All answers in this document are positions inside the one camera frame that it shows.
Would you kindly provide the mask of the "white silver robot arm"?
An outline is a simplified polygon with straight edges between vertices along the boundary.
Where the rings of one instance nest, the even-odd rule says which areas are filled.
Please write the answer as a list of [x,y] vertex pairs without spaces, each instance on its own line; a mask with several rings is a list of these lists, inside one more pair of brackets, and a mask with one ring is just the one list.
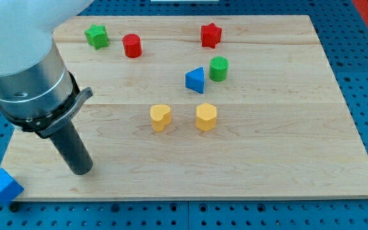
[[0,109],[41,118],[72,96],[73,84],[53,31],[93,0],[0,0]]

